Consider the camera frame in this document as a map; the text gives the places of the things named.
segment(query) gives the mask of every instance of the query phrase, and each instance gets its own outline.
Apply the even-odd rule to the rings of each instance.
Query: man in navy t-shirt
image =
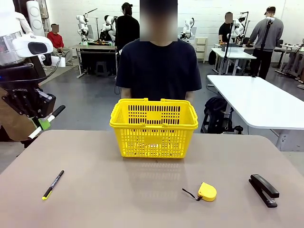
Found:
[[[177,0],[143,2],[149,34],[146,41],[141,34],[141,40],[122,50],[116,80],[121,98],[192,102],[193,91],[201,89],[200,72],[194,48],[180,39],[172,41],[169,21],[177,13]]]

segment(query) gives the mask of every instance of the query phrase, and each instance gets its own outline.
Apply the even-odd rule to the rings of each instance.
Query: black t-shirt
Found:
[[[120,16],[116,21],[115,46],[122,49],[126,44],[139,38],[139,23],[129,15]]]
[[[201,89],[195,50],[180,39],[165,47],[137,39],[123,48],[116,85],[130,88],[132,98],[184,100]]]
[[[223,42],[228,42],[227,34],[230,33],[230,24],[222,24],[219,28],[218,35],[223,35]]]

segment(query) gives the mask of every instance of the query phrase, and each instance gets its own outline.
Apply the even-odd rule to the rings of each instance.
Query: white cylindrical speaker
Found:
[[[39,3],[37,1],[27,1],[29,25],[36,36],[45,36]]]

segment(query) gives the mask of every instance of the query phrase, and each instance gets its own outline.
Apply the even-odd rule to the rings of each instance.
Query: red jacket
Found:
[[[52,44],[53,44],[54,48],[60,48],[60,47],[63,48],[64,47],[61,35],[49,32],[47,34],[47,38],[50,41],[52,41]]]

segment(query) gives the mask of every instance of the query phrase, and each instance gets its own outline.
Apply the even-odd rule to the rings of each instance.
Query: pen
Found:
[[[51,194],[53,188],[55,187],[55,185],[57,184],[58,180],[60,179],[60,177],[62,176],[62,174],[63,174],[64,172],[65,172],[65,171],[62,170],[62,171],[58,174],[58,176],[56,177],[56,179],[54,180],[54,182],[51,184],[51,186],[48,188],[48,190],[46,191],[46,193],[43,195],[43,197],[42,197],[43,200],[46,200],[46,199],[49,197],[49,195]]]

